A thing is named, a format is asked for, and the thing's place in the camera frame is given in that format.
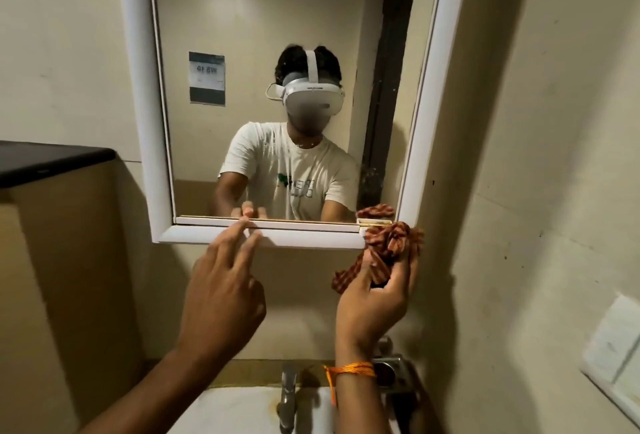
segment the white t-shirt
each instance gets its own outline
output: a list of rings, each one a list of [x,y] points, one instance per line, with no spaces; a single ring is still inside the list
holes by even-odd
[[[325,200],[356,209],[358,167],[354,158],[323,138],[300,149],[280,122],[245,124],[231,141],[220,174],[249,178],[246,199],[265,207],[268,218],[320,220]]]

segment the person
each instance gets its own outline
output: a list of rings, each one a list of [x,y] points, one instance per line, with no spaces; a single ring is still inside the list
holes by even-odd
[[[338,58],[323,46],[313,53],[319,82],[341,90]],[[307,53],[300,45],[288,46],[278,59],[275,84],[285,87],[307,78]],[[340,111],[343,97],[332,112]],[[323,135],[331,116],[313,102],[307,106],[304,112],[286,108],[286,122],[250,122],[240,128],[212,194],[214,216],[355,222],[356,162]],[[245,191],[246,201],[237,207]]]
[[[238,248],[246,217],[222,232],[193,267],[180,334],[174,349],[132,391],[94,419],[81,434],[165,433],[251,339],[266,315],[264,289],[251,275],[261,233]],[[335,363],[371,361],[380,337],[407,309],[417,272],[414,249],[396,263],[384,288],[371,288],[371,257],[340,297]],[[390,434],[380,392],[372,377],[336,378],[339,434]]]

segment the white mirror frame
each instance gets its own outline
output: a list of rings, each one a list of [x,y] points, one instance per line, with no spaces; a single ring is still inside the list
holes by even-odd
[[[154,0],[121,0],[145,195],[155,243],[210,243],[235,220],[175,215],[160,44]],[[462,0],[436,0],[422,66],[396,220],[415,226]],[[356,224],[256,221],[267,242],[301,248],[362,249]]]

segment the printed sign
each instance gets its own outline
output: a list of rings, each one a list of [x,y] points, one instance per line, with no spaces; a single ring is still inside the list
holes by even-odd
[[[189,97],[193,104],[225,105],[225,57],[189,52]]]

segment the doorway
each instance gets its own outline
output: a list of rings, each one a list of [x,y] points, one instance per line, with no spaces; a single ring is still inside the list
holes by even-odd
[[[413,0],[383,0],[362,155],[358,210],[380,203]]]

